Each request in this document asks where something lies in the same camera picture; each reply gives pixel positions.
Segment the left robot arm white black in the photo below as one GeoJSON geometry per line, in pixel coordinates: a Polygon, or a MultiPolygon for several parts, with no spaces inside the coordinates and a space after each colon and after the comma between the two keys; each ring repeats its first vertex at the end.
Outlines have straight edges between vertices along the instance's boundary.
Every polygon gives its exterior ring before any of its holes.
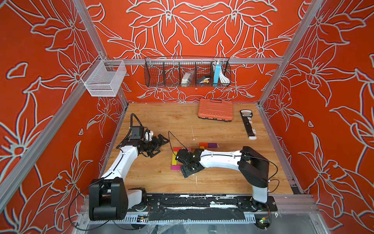
{"type": "Polygon", "coordinates": [[[119,155],[108,171],[94,179],[89,187],[89,219],[91,221],[123,220],[127,211],[134,208],[144,211],[148,207],[145,188],[127,190],[125,179],[133,162],[139,155],[153,158],[169,139],[143,126],[132,127],[117,146],[119,155]]]}

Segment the purple block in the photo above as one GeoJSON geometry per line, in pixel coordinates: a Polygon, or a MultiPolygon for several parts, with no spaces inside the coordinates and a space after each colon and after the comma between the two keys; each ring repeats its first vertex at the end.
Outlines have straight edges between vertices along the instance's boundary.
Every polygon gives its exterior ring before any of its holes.
{"type": "Polygon", "coordinates": [[[218,144],[217,143],[208,143],[208,148],[218,148],[218,144]]]}

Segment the magenta block front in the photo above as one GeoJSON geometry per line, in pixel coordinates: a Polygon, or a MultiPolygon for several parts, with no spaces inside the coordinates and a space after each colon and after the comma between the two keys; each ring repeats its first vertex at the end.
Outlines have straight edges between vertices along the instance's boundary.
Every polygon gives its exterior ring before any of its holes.
{"type": "Polygon", "coordinates": [[[180,170],[181,170],[181,165],[172,165],[172,166],[170,167],[170,169],[171,169],[172,171],[180,171],[180,170]]]}

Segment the red long block front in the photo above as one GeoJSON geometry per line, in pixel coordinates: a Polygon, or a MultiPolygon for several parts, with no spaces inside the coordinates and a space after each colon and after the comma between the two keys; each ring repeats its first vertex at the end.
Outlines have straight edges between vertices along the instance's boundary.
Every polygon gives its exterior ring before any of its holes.
{"type": "Polygon", "coordinates": [[[183,149],[182,147],[173,147],[173,152],[178,152],[179,150],[183,149]]]}

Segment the yellow long block front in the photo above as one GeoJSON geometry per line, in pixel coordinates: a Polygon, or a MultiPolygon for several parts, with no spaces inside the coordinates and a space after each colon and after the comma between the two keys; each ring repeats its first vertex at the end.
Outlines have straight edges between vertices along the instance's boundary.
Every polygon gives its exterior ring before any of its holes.
{"type": "Polygon", "coordinates": [[[172,161],[171,161],[171,164],[172,164],[173,166],[174,166],[174,165],[177,165],[176,155],[175,155],[174,152],[172,153],[172,161]]]}

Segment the short red block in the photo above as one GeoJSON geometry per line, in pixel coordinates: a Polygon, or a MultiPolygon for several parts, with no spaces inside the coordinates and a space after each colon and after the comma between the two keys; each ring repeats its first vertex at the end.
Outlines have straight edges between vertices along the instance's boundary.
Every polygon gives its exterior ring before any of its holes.
{"type": "Polygon", "coordinates": [[[206,143],[206,142],[200,142],[199,146],[200,147],[208,147],[208,143],[206,143]]]}

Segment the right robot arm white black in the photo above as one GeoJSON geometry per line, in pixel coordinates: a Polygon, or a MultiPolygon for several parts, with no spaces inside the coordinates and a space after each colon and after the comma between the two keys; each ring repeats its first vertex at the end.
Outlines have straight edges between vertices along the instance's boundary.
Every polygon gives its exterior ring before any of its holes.
{"type": "Polygon", "coordinates": [[[182,163],[181,171],[185,178],[205,168],[225,168],[241,172],[246,181],[252,185],[252,200],[266,204],[268,200],[268,180],[270,161],[251,147],[233,152],[196,149],[190,152],[180,149],[176,160],[182,163]]]}

